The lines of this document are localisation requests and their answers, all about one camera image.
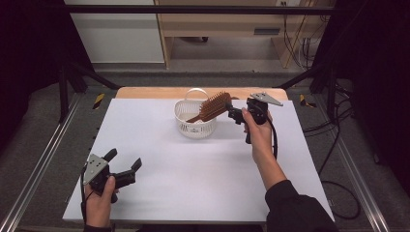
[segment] comb teeth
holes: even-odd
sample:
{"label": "comb teeth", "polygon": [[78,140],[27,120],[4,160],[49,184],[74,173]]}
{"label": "comb teeth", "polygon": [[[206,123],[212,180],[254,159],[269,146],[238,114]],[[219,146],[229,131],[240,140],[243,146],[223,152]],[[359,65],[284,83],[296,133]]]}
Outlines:
{"label": "comb teeth", "polygon": [[226,103],[231,103],[229,93],[219,92],[201,104],[199,117],[202,122],[208,122],[226,111]]}

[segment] wooden comb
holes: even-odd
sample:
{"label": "wooden comb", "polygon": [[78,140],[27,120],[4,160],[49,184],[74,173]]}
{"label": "wooden comb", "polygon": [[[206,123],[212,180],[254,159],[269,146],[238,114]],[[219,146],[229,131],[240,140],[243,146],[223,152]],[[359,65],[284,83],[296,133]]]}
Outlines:
{"label": "wooden comb", "polygon": [[204,101],[199,108],[199,114],[187,120],[187,123],[194,123],[198,120],[202,120],[202,122],[208,122],[225,112],[226,104],[231,102],[232,100],[229,93],[219,92],[213,95],[208,100]]}

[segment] white tabletop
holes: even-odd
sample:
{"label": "white tabletop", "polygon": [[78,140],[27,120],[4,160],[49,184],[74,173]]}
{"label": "white tabletop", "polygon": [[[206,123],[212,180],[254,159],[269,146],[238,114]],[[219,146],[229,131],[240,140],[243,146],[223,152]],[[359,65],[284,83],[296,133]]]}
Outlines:
{"label": "white tabletop", "polygon": [[[264,223],[269,209],[243,125],[227,117],[205,139],[178,132],[177,100],[112,100],[91,150],[116,148],[111,172],[138,159],[136,183],[121,188],[111,219],[135,223]],[[278,133],[278,163],[300,194],[315,197],[333,218],[292,101],[269,105]],[[237,108],[246,101],[233,101]],[[63,219],[82,222],[77,183]]]}

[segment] white cabinet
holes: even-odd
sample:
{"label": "white cabinet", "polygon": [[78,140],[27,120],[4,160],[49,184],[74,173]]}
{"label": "white cabinet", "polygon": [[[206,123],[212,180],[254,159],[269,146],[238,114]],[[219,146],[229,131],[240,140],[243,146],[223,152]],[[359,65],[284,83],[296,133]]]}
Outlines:
{"label": "white cabinet", "polygon": [[[72,5],[154,5],[153,0],[65,0]],[[163,63],[155,14],[72,14],[92,63]]]}

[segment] white basket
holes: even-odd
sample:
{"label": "white basket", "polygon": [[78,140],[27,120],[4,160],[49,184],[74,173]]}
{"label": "white basket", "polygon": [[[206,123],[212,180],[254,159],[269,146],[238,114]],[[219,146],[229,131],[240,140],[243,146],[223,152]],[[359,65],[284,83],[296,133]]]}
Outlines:
{"label": "white basket", "polygon": [[214,118],[208,122],[202,122],[198,120],[195,123],[187,123],[187,120],[197,116],[199,109],[204,101],[201,100],[188,100],[187,96],[193,91],[199,91],[206,95],[208,94],[199,88],[192,88],[185,94],[185,99],[175,103],[175,118],[177,120],[178,131],[188,138],[205,138],[214,132],[217,126],[217,118]]}

